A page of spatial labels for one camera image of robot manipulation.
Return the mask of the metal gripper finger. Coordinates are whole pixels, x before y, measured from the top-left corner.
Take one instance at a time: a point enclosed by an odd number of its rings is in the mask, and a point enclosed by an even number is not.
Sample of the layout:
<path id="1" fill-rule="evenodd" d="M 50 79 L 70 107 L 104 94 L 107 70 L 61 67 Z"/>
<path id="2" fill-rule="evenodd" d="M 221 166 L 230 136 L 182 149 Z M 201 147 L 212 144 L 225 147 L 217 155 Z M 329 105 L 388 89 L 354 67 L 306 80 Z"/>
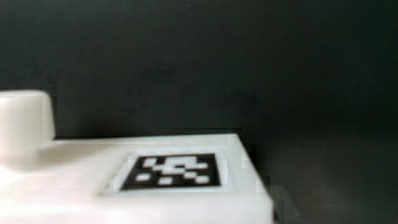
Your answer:
<path id="1" fill-rule="evenodd" d="M 271 185 L 267 190 L 274 202 L 274 224 L 305 224 L 285 186 Z"/>

